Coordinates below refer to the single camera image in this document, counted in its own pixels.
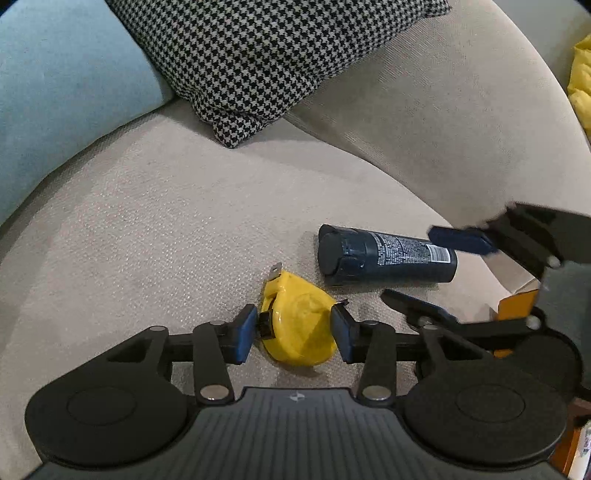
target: bottle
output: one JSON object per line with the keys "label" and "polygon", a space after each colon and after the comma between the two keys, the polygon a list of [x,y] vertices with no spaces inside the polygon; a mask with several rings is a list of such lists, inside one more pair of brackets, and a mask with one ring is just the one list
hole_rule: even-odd
{"label": "bottle", "polygon": [[457,255],[429,240],[322,225],[318,265],[328,285],[451,282]]}

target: blue pillow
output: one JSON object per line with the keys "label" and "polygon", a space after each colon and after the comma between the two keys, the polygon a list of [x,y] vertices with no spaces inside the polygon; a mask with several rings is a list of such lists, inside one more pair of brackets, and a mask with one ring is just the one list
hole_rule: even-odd
{"label": "blue pillow", "polygon": [[0,224],[48,173],[172,91],[104,0],[0,16]]}

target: barcode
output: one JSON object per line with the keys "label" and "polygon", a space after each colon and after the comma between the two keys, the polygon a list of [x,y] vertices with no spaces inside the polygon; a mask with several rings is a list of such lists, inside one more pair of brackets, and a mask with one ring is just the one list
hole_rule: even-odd
{"label": "barcode", "polygon": [[425,244],[431,254],[431,261],[437,263],[452,263],[452,258],[449,255],[447,248],[438,247],[437,245]]}

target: sofa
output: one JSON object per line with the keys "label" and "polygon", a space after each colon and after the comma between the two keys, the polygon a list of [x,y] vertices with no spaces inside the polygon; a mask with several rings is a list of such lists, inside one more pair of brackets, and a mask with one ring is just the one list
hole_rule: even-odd
{"label": "sofa", "polygon": [[[510,201],[591,214],[589,145],[548,67],[492,0],[452,6],[235,150],[177,99],[42,182],[0,228],[0,478],[39,464],[23,413],[40,387],[148,326],[230,320],[277,261],[406,331],[379,287],[323,284],[323,223],[425,237]],[[502,255],[458,257],[451,283],[396,288],[474,322],[531,279]],[[398,370],[404,394],[413,366]],[[237,392],[354,387],[360,371],[286,368],[259,346],[229,368]],[[173,383],[192,393],[190,367]]]}

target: houndstooth pillow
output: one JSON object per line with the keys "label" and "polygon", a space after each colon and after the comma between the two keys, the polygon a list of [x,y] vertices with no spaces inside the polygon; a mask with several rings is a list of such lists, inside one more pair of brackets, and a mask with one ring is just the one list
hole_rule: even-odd
{"label": "houndstooth pillow", "polygon": [[235,147],[447,0],[106,0],[173,90]]}

